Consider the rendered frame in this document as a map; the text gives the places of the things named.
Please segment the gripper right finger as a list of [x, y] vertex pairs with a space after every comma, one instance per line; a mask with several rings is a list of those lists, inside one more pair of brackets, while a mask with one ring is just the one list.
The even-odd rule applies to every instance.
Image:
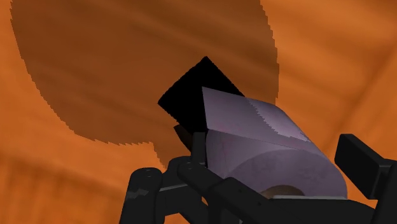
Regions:
[[367, 199], [377, 201], [370, 224], [397, 224], [397, 160], [380, 156], [354, 134], [341, 134], [334, 161]]

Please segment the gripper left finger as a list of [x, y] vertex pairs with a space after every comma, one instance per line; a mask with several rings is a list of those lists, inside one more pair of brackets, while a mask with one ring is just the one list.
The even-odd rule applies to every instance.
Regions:
[[172, 159], [165, 172], [135, 170], [119, 224], [164, 224], [166, 216], [177, 213], [189, 224], [270, 224], [268, 199], [200, 163], [204, 141], [205, 133], [194, 133], [192, 154]]

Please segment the pale lilac toilet paper roll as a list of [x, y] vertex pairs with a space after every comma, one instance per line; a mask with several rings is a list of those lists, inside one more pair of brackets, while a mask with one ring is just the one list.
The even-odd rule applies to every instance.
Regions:
[[346, 197], [340, 171], [277, 106], [203, 88], [207, 166], [257, 192], [288, 185], [308, 197]]

